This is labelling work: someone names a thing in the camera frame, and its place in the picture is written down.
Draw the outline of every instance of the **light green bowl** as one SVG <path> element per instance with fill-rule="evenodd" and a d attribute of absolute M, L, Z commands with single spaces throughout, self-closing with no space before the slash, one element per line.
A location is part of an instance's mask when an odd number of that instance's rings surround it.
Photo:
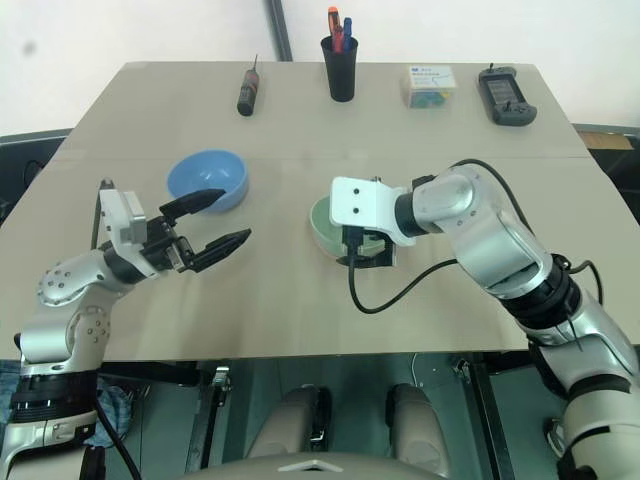
<path fill-rule="evenodd" d="M 318 200 L 309 213 L 309 222 L 313 228 L 313 238 L 318 246 L 335 258 L 344 257 L 347 247 L 342 243 L 342 228 L 336 227 L 329 219 L 329 197 Z M 360 255 L 372 257 L 384 250 L 384 240 L 371 240 L 364 237 L 364 244 L 358 250 Z"/>

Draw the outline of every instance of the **marker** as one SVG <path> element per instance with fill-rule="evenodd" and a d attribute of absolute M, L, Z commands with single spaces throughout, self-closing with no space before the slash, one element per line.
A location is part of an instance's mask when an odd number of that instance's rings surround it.
<path fill-rule="evenodd" d="M 333 36 L 336 27 L 340 26 L 340 15 L 336 7 L 329 7 L 329 35 Z"/>
<path fill-rule="evenodd" d="M 351 17 L 344 19 L 344 40 L 342 41 L 342 51 L 349 52 L 351 50 Z"/>
<path fill-rule="evenodd" d="M 335 53 L 342 53 L 342 43 L 344 41 L 344 33 L 342 27 L 338 25 L 331 35 L 331 46 Z"/>

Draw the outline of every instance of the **blue bowl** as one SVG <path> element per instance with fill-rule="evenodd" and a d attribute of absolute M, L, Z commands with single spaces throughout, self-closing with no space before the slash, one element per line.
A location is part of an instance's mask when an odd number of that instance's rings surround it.
<path fill-rule="evenodd" d="M 249 188 L 249 174 L 242 159 L 226 150 L 203 150 L 178 163 L 167 178 L 169 193 L 178 198 L 207 188 L 225 193 L 204 212 L 224 212 L 242 201 Z"/>

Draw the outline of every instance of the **silver robot arm segment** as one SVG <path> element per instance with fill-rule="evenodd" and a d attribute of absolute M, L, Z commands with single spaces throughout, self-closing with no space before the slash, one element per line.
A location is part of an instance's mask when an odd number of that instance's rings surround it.
<path fill-rule="evenodd" d="M 163 205 L 162 215 L 147 221 L 133 192 L 100 191 L 109 241 L 46 271 L 38 284 L 36 312 L 16 335 L 22 366 L 5 430 L 2 480 L 31 471 L 36 464 L 32 454 L 37 465 L 65 472 L 59 478 L 73 478 L 70 471 L 79 476 L 73 470 L 77 465 L 86 478 L 93 478 L 89 475 L 104 463 L 104 454 L 82 444 L 95 431 L 97 370 L 110 337 L 111 309 L 136 283 L 171 269 L 199 272 L 245 242 L 250 230 L 225 235 L 194 253 L 173 229 L 177 218 L 223 194 L 205 190 L 187 195 Z M 52 455 L 48 448 L 63 445 L 77 447 L 75 453 Z"/>
<path fill-rule="evenodd" d="M 571 279 L 566 259 L 546 251 L 492 183 L 469 165 L 414 180 L 411 192 L 338 177 L 331 220 L 383 232 L 399 246 L 427 233 L 447 235 L 460 266 L 527 335 L 545 385 L 570 400 L 561 477 L 591 469 L 600 479 L 636 478 L 640 465 L 631 452 L 640 449 L 640 395 L 633 346 Z"/>

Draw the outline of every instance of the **black remote control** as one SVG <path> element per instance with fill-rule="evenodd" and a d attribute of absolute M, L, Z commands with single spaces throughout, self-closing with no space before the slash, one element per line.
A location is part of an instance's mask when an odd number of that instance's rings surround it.
<path fill-rule="evenodd" d="M 491 108 L 493 121 L 498 125 L 522 127 L 536 118 L 538 110 L 529 105 L 516 83 L 516 70 L 512 67 L 489 68 L 478 76 L 480 89 Z"/>

